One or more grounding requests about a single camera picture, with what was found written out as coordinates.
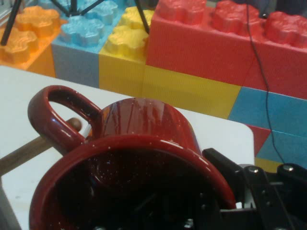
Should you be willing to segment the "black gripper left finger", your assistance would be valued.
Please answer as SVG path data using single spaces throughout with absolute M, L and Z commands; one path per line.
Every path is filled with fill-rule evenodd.
M 214 230 L 220 209 L 209 194 L 152 193 L 121 201 L 98 218 L 95 230 Z

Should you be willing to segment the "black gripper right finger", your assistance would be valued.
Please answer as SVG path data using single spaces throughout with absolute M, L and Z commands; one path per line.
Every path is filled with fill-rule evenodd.
M 286 163 L 276 172 L 251 164 L 238 165 L 213 148 L 203 156 L 224 176 L 242 208 L 208 213 L 210 230 L 305 230 L 307 228 L 307 171 Z

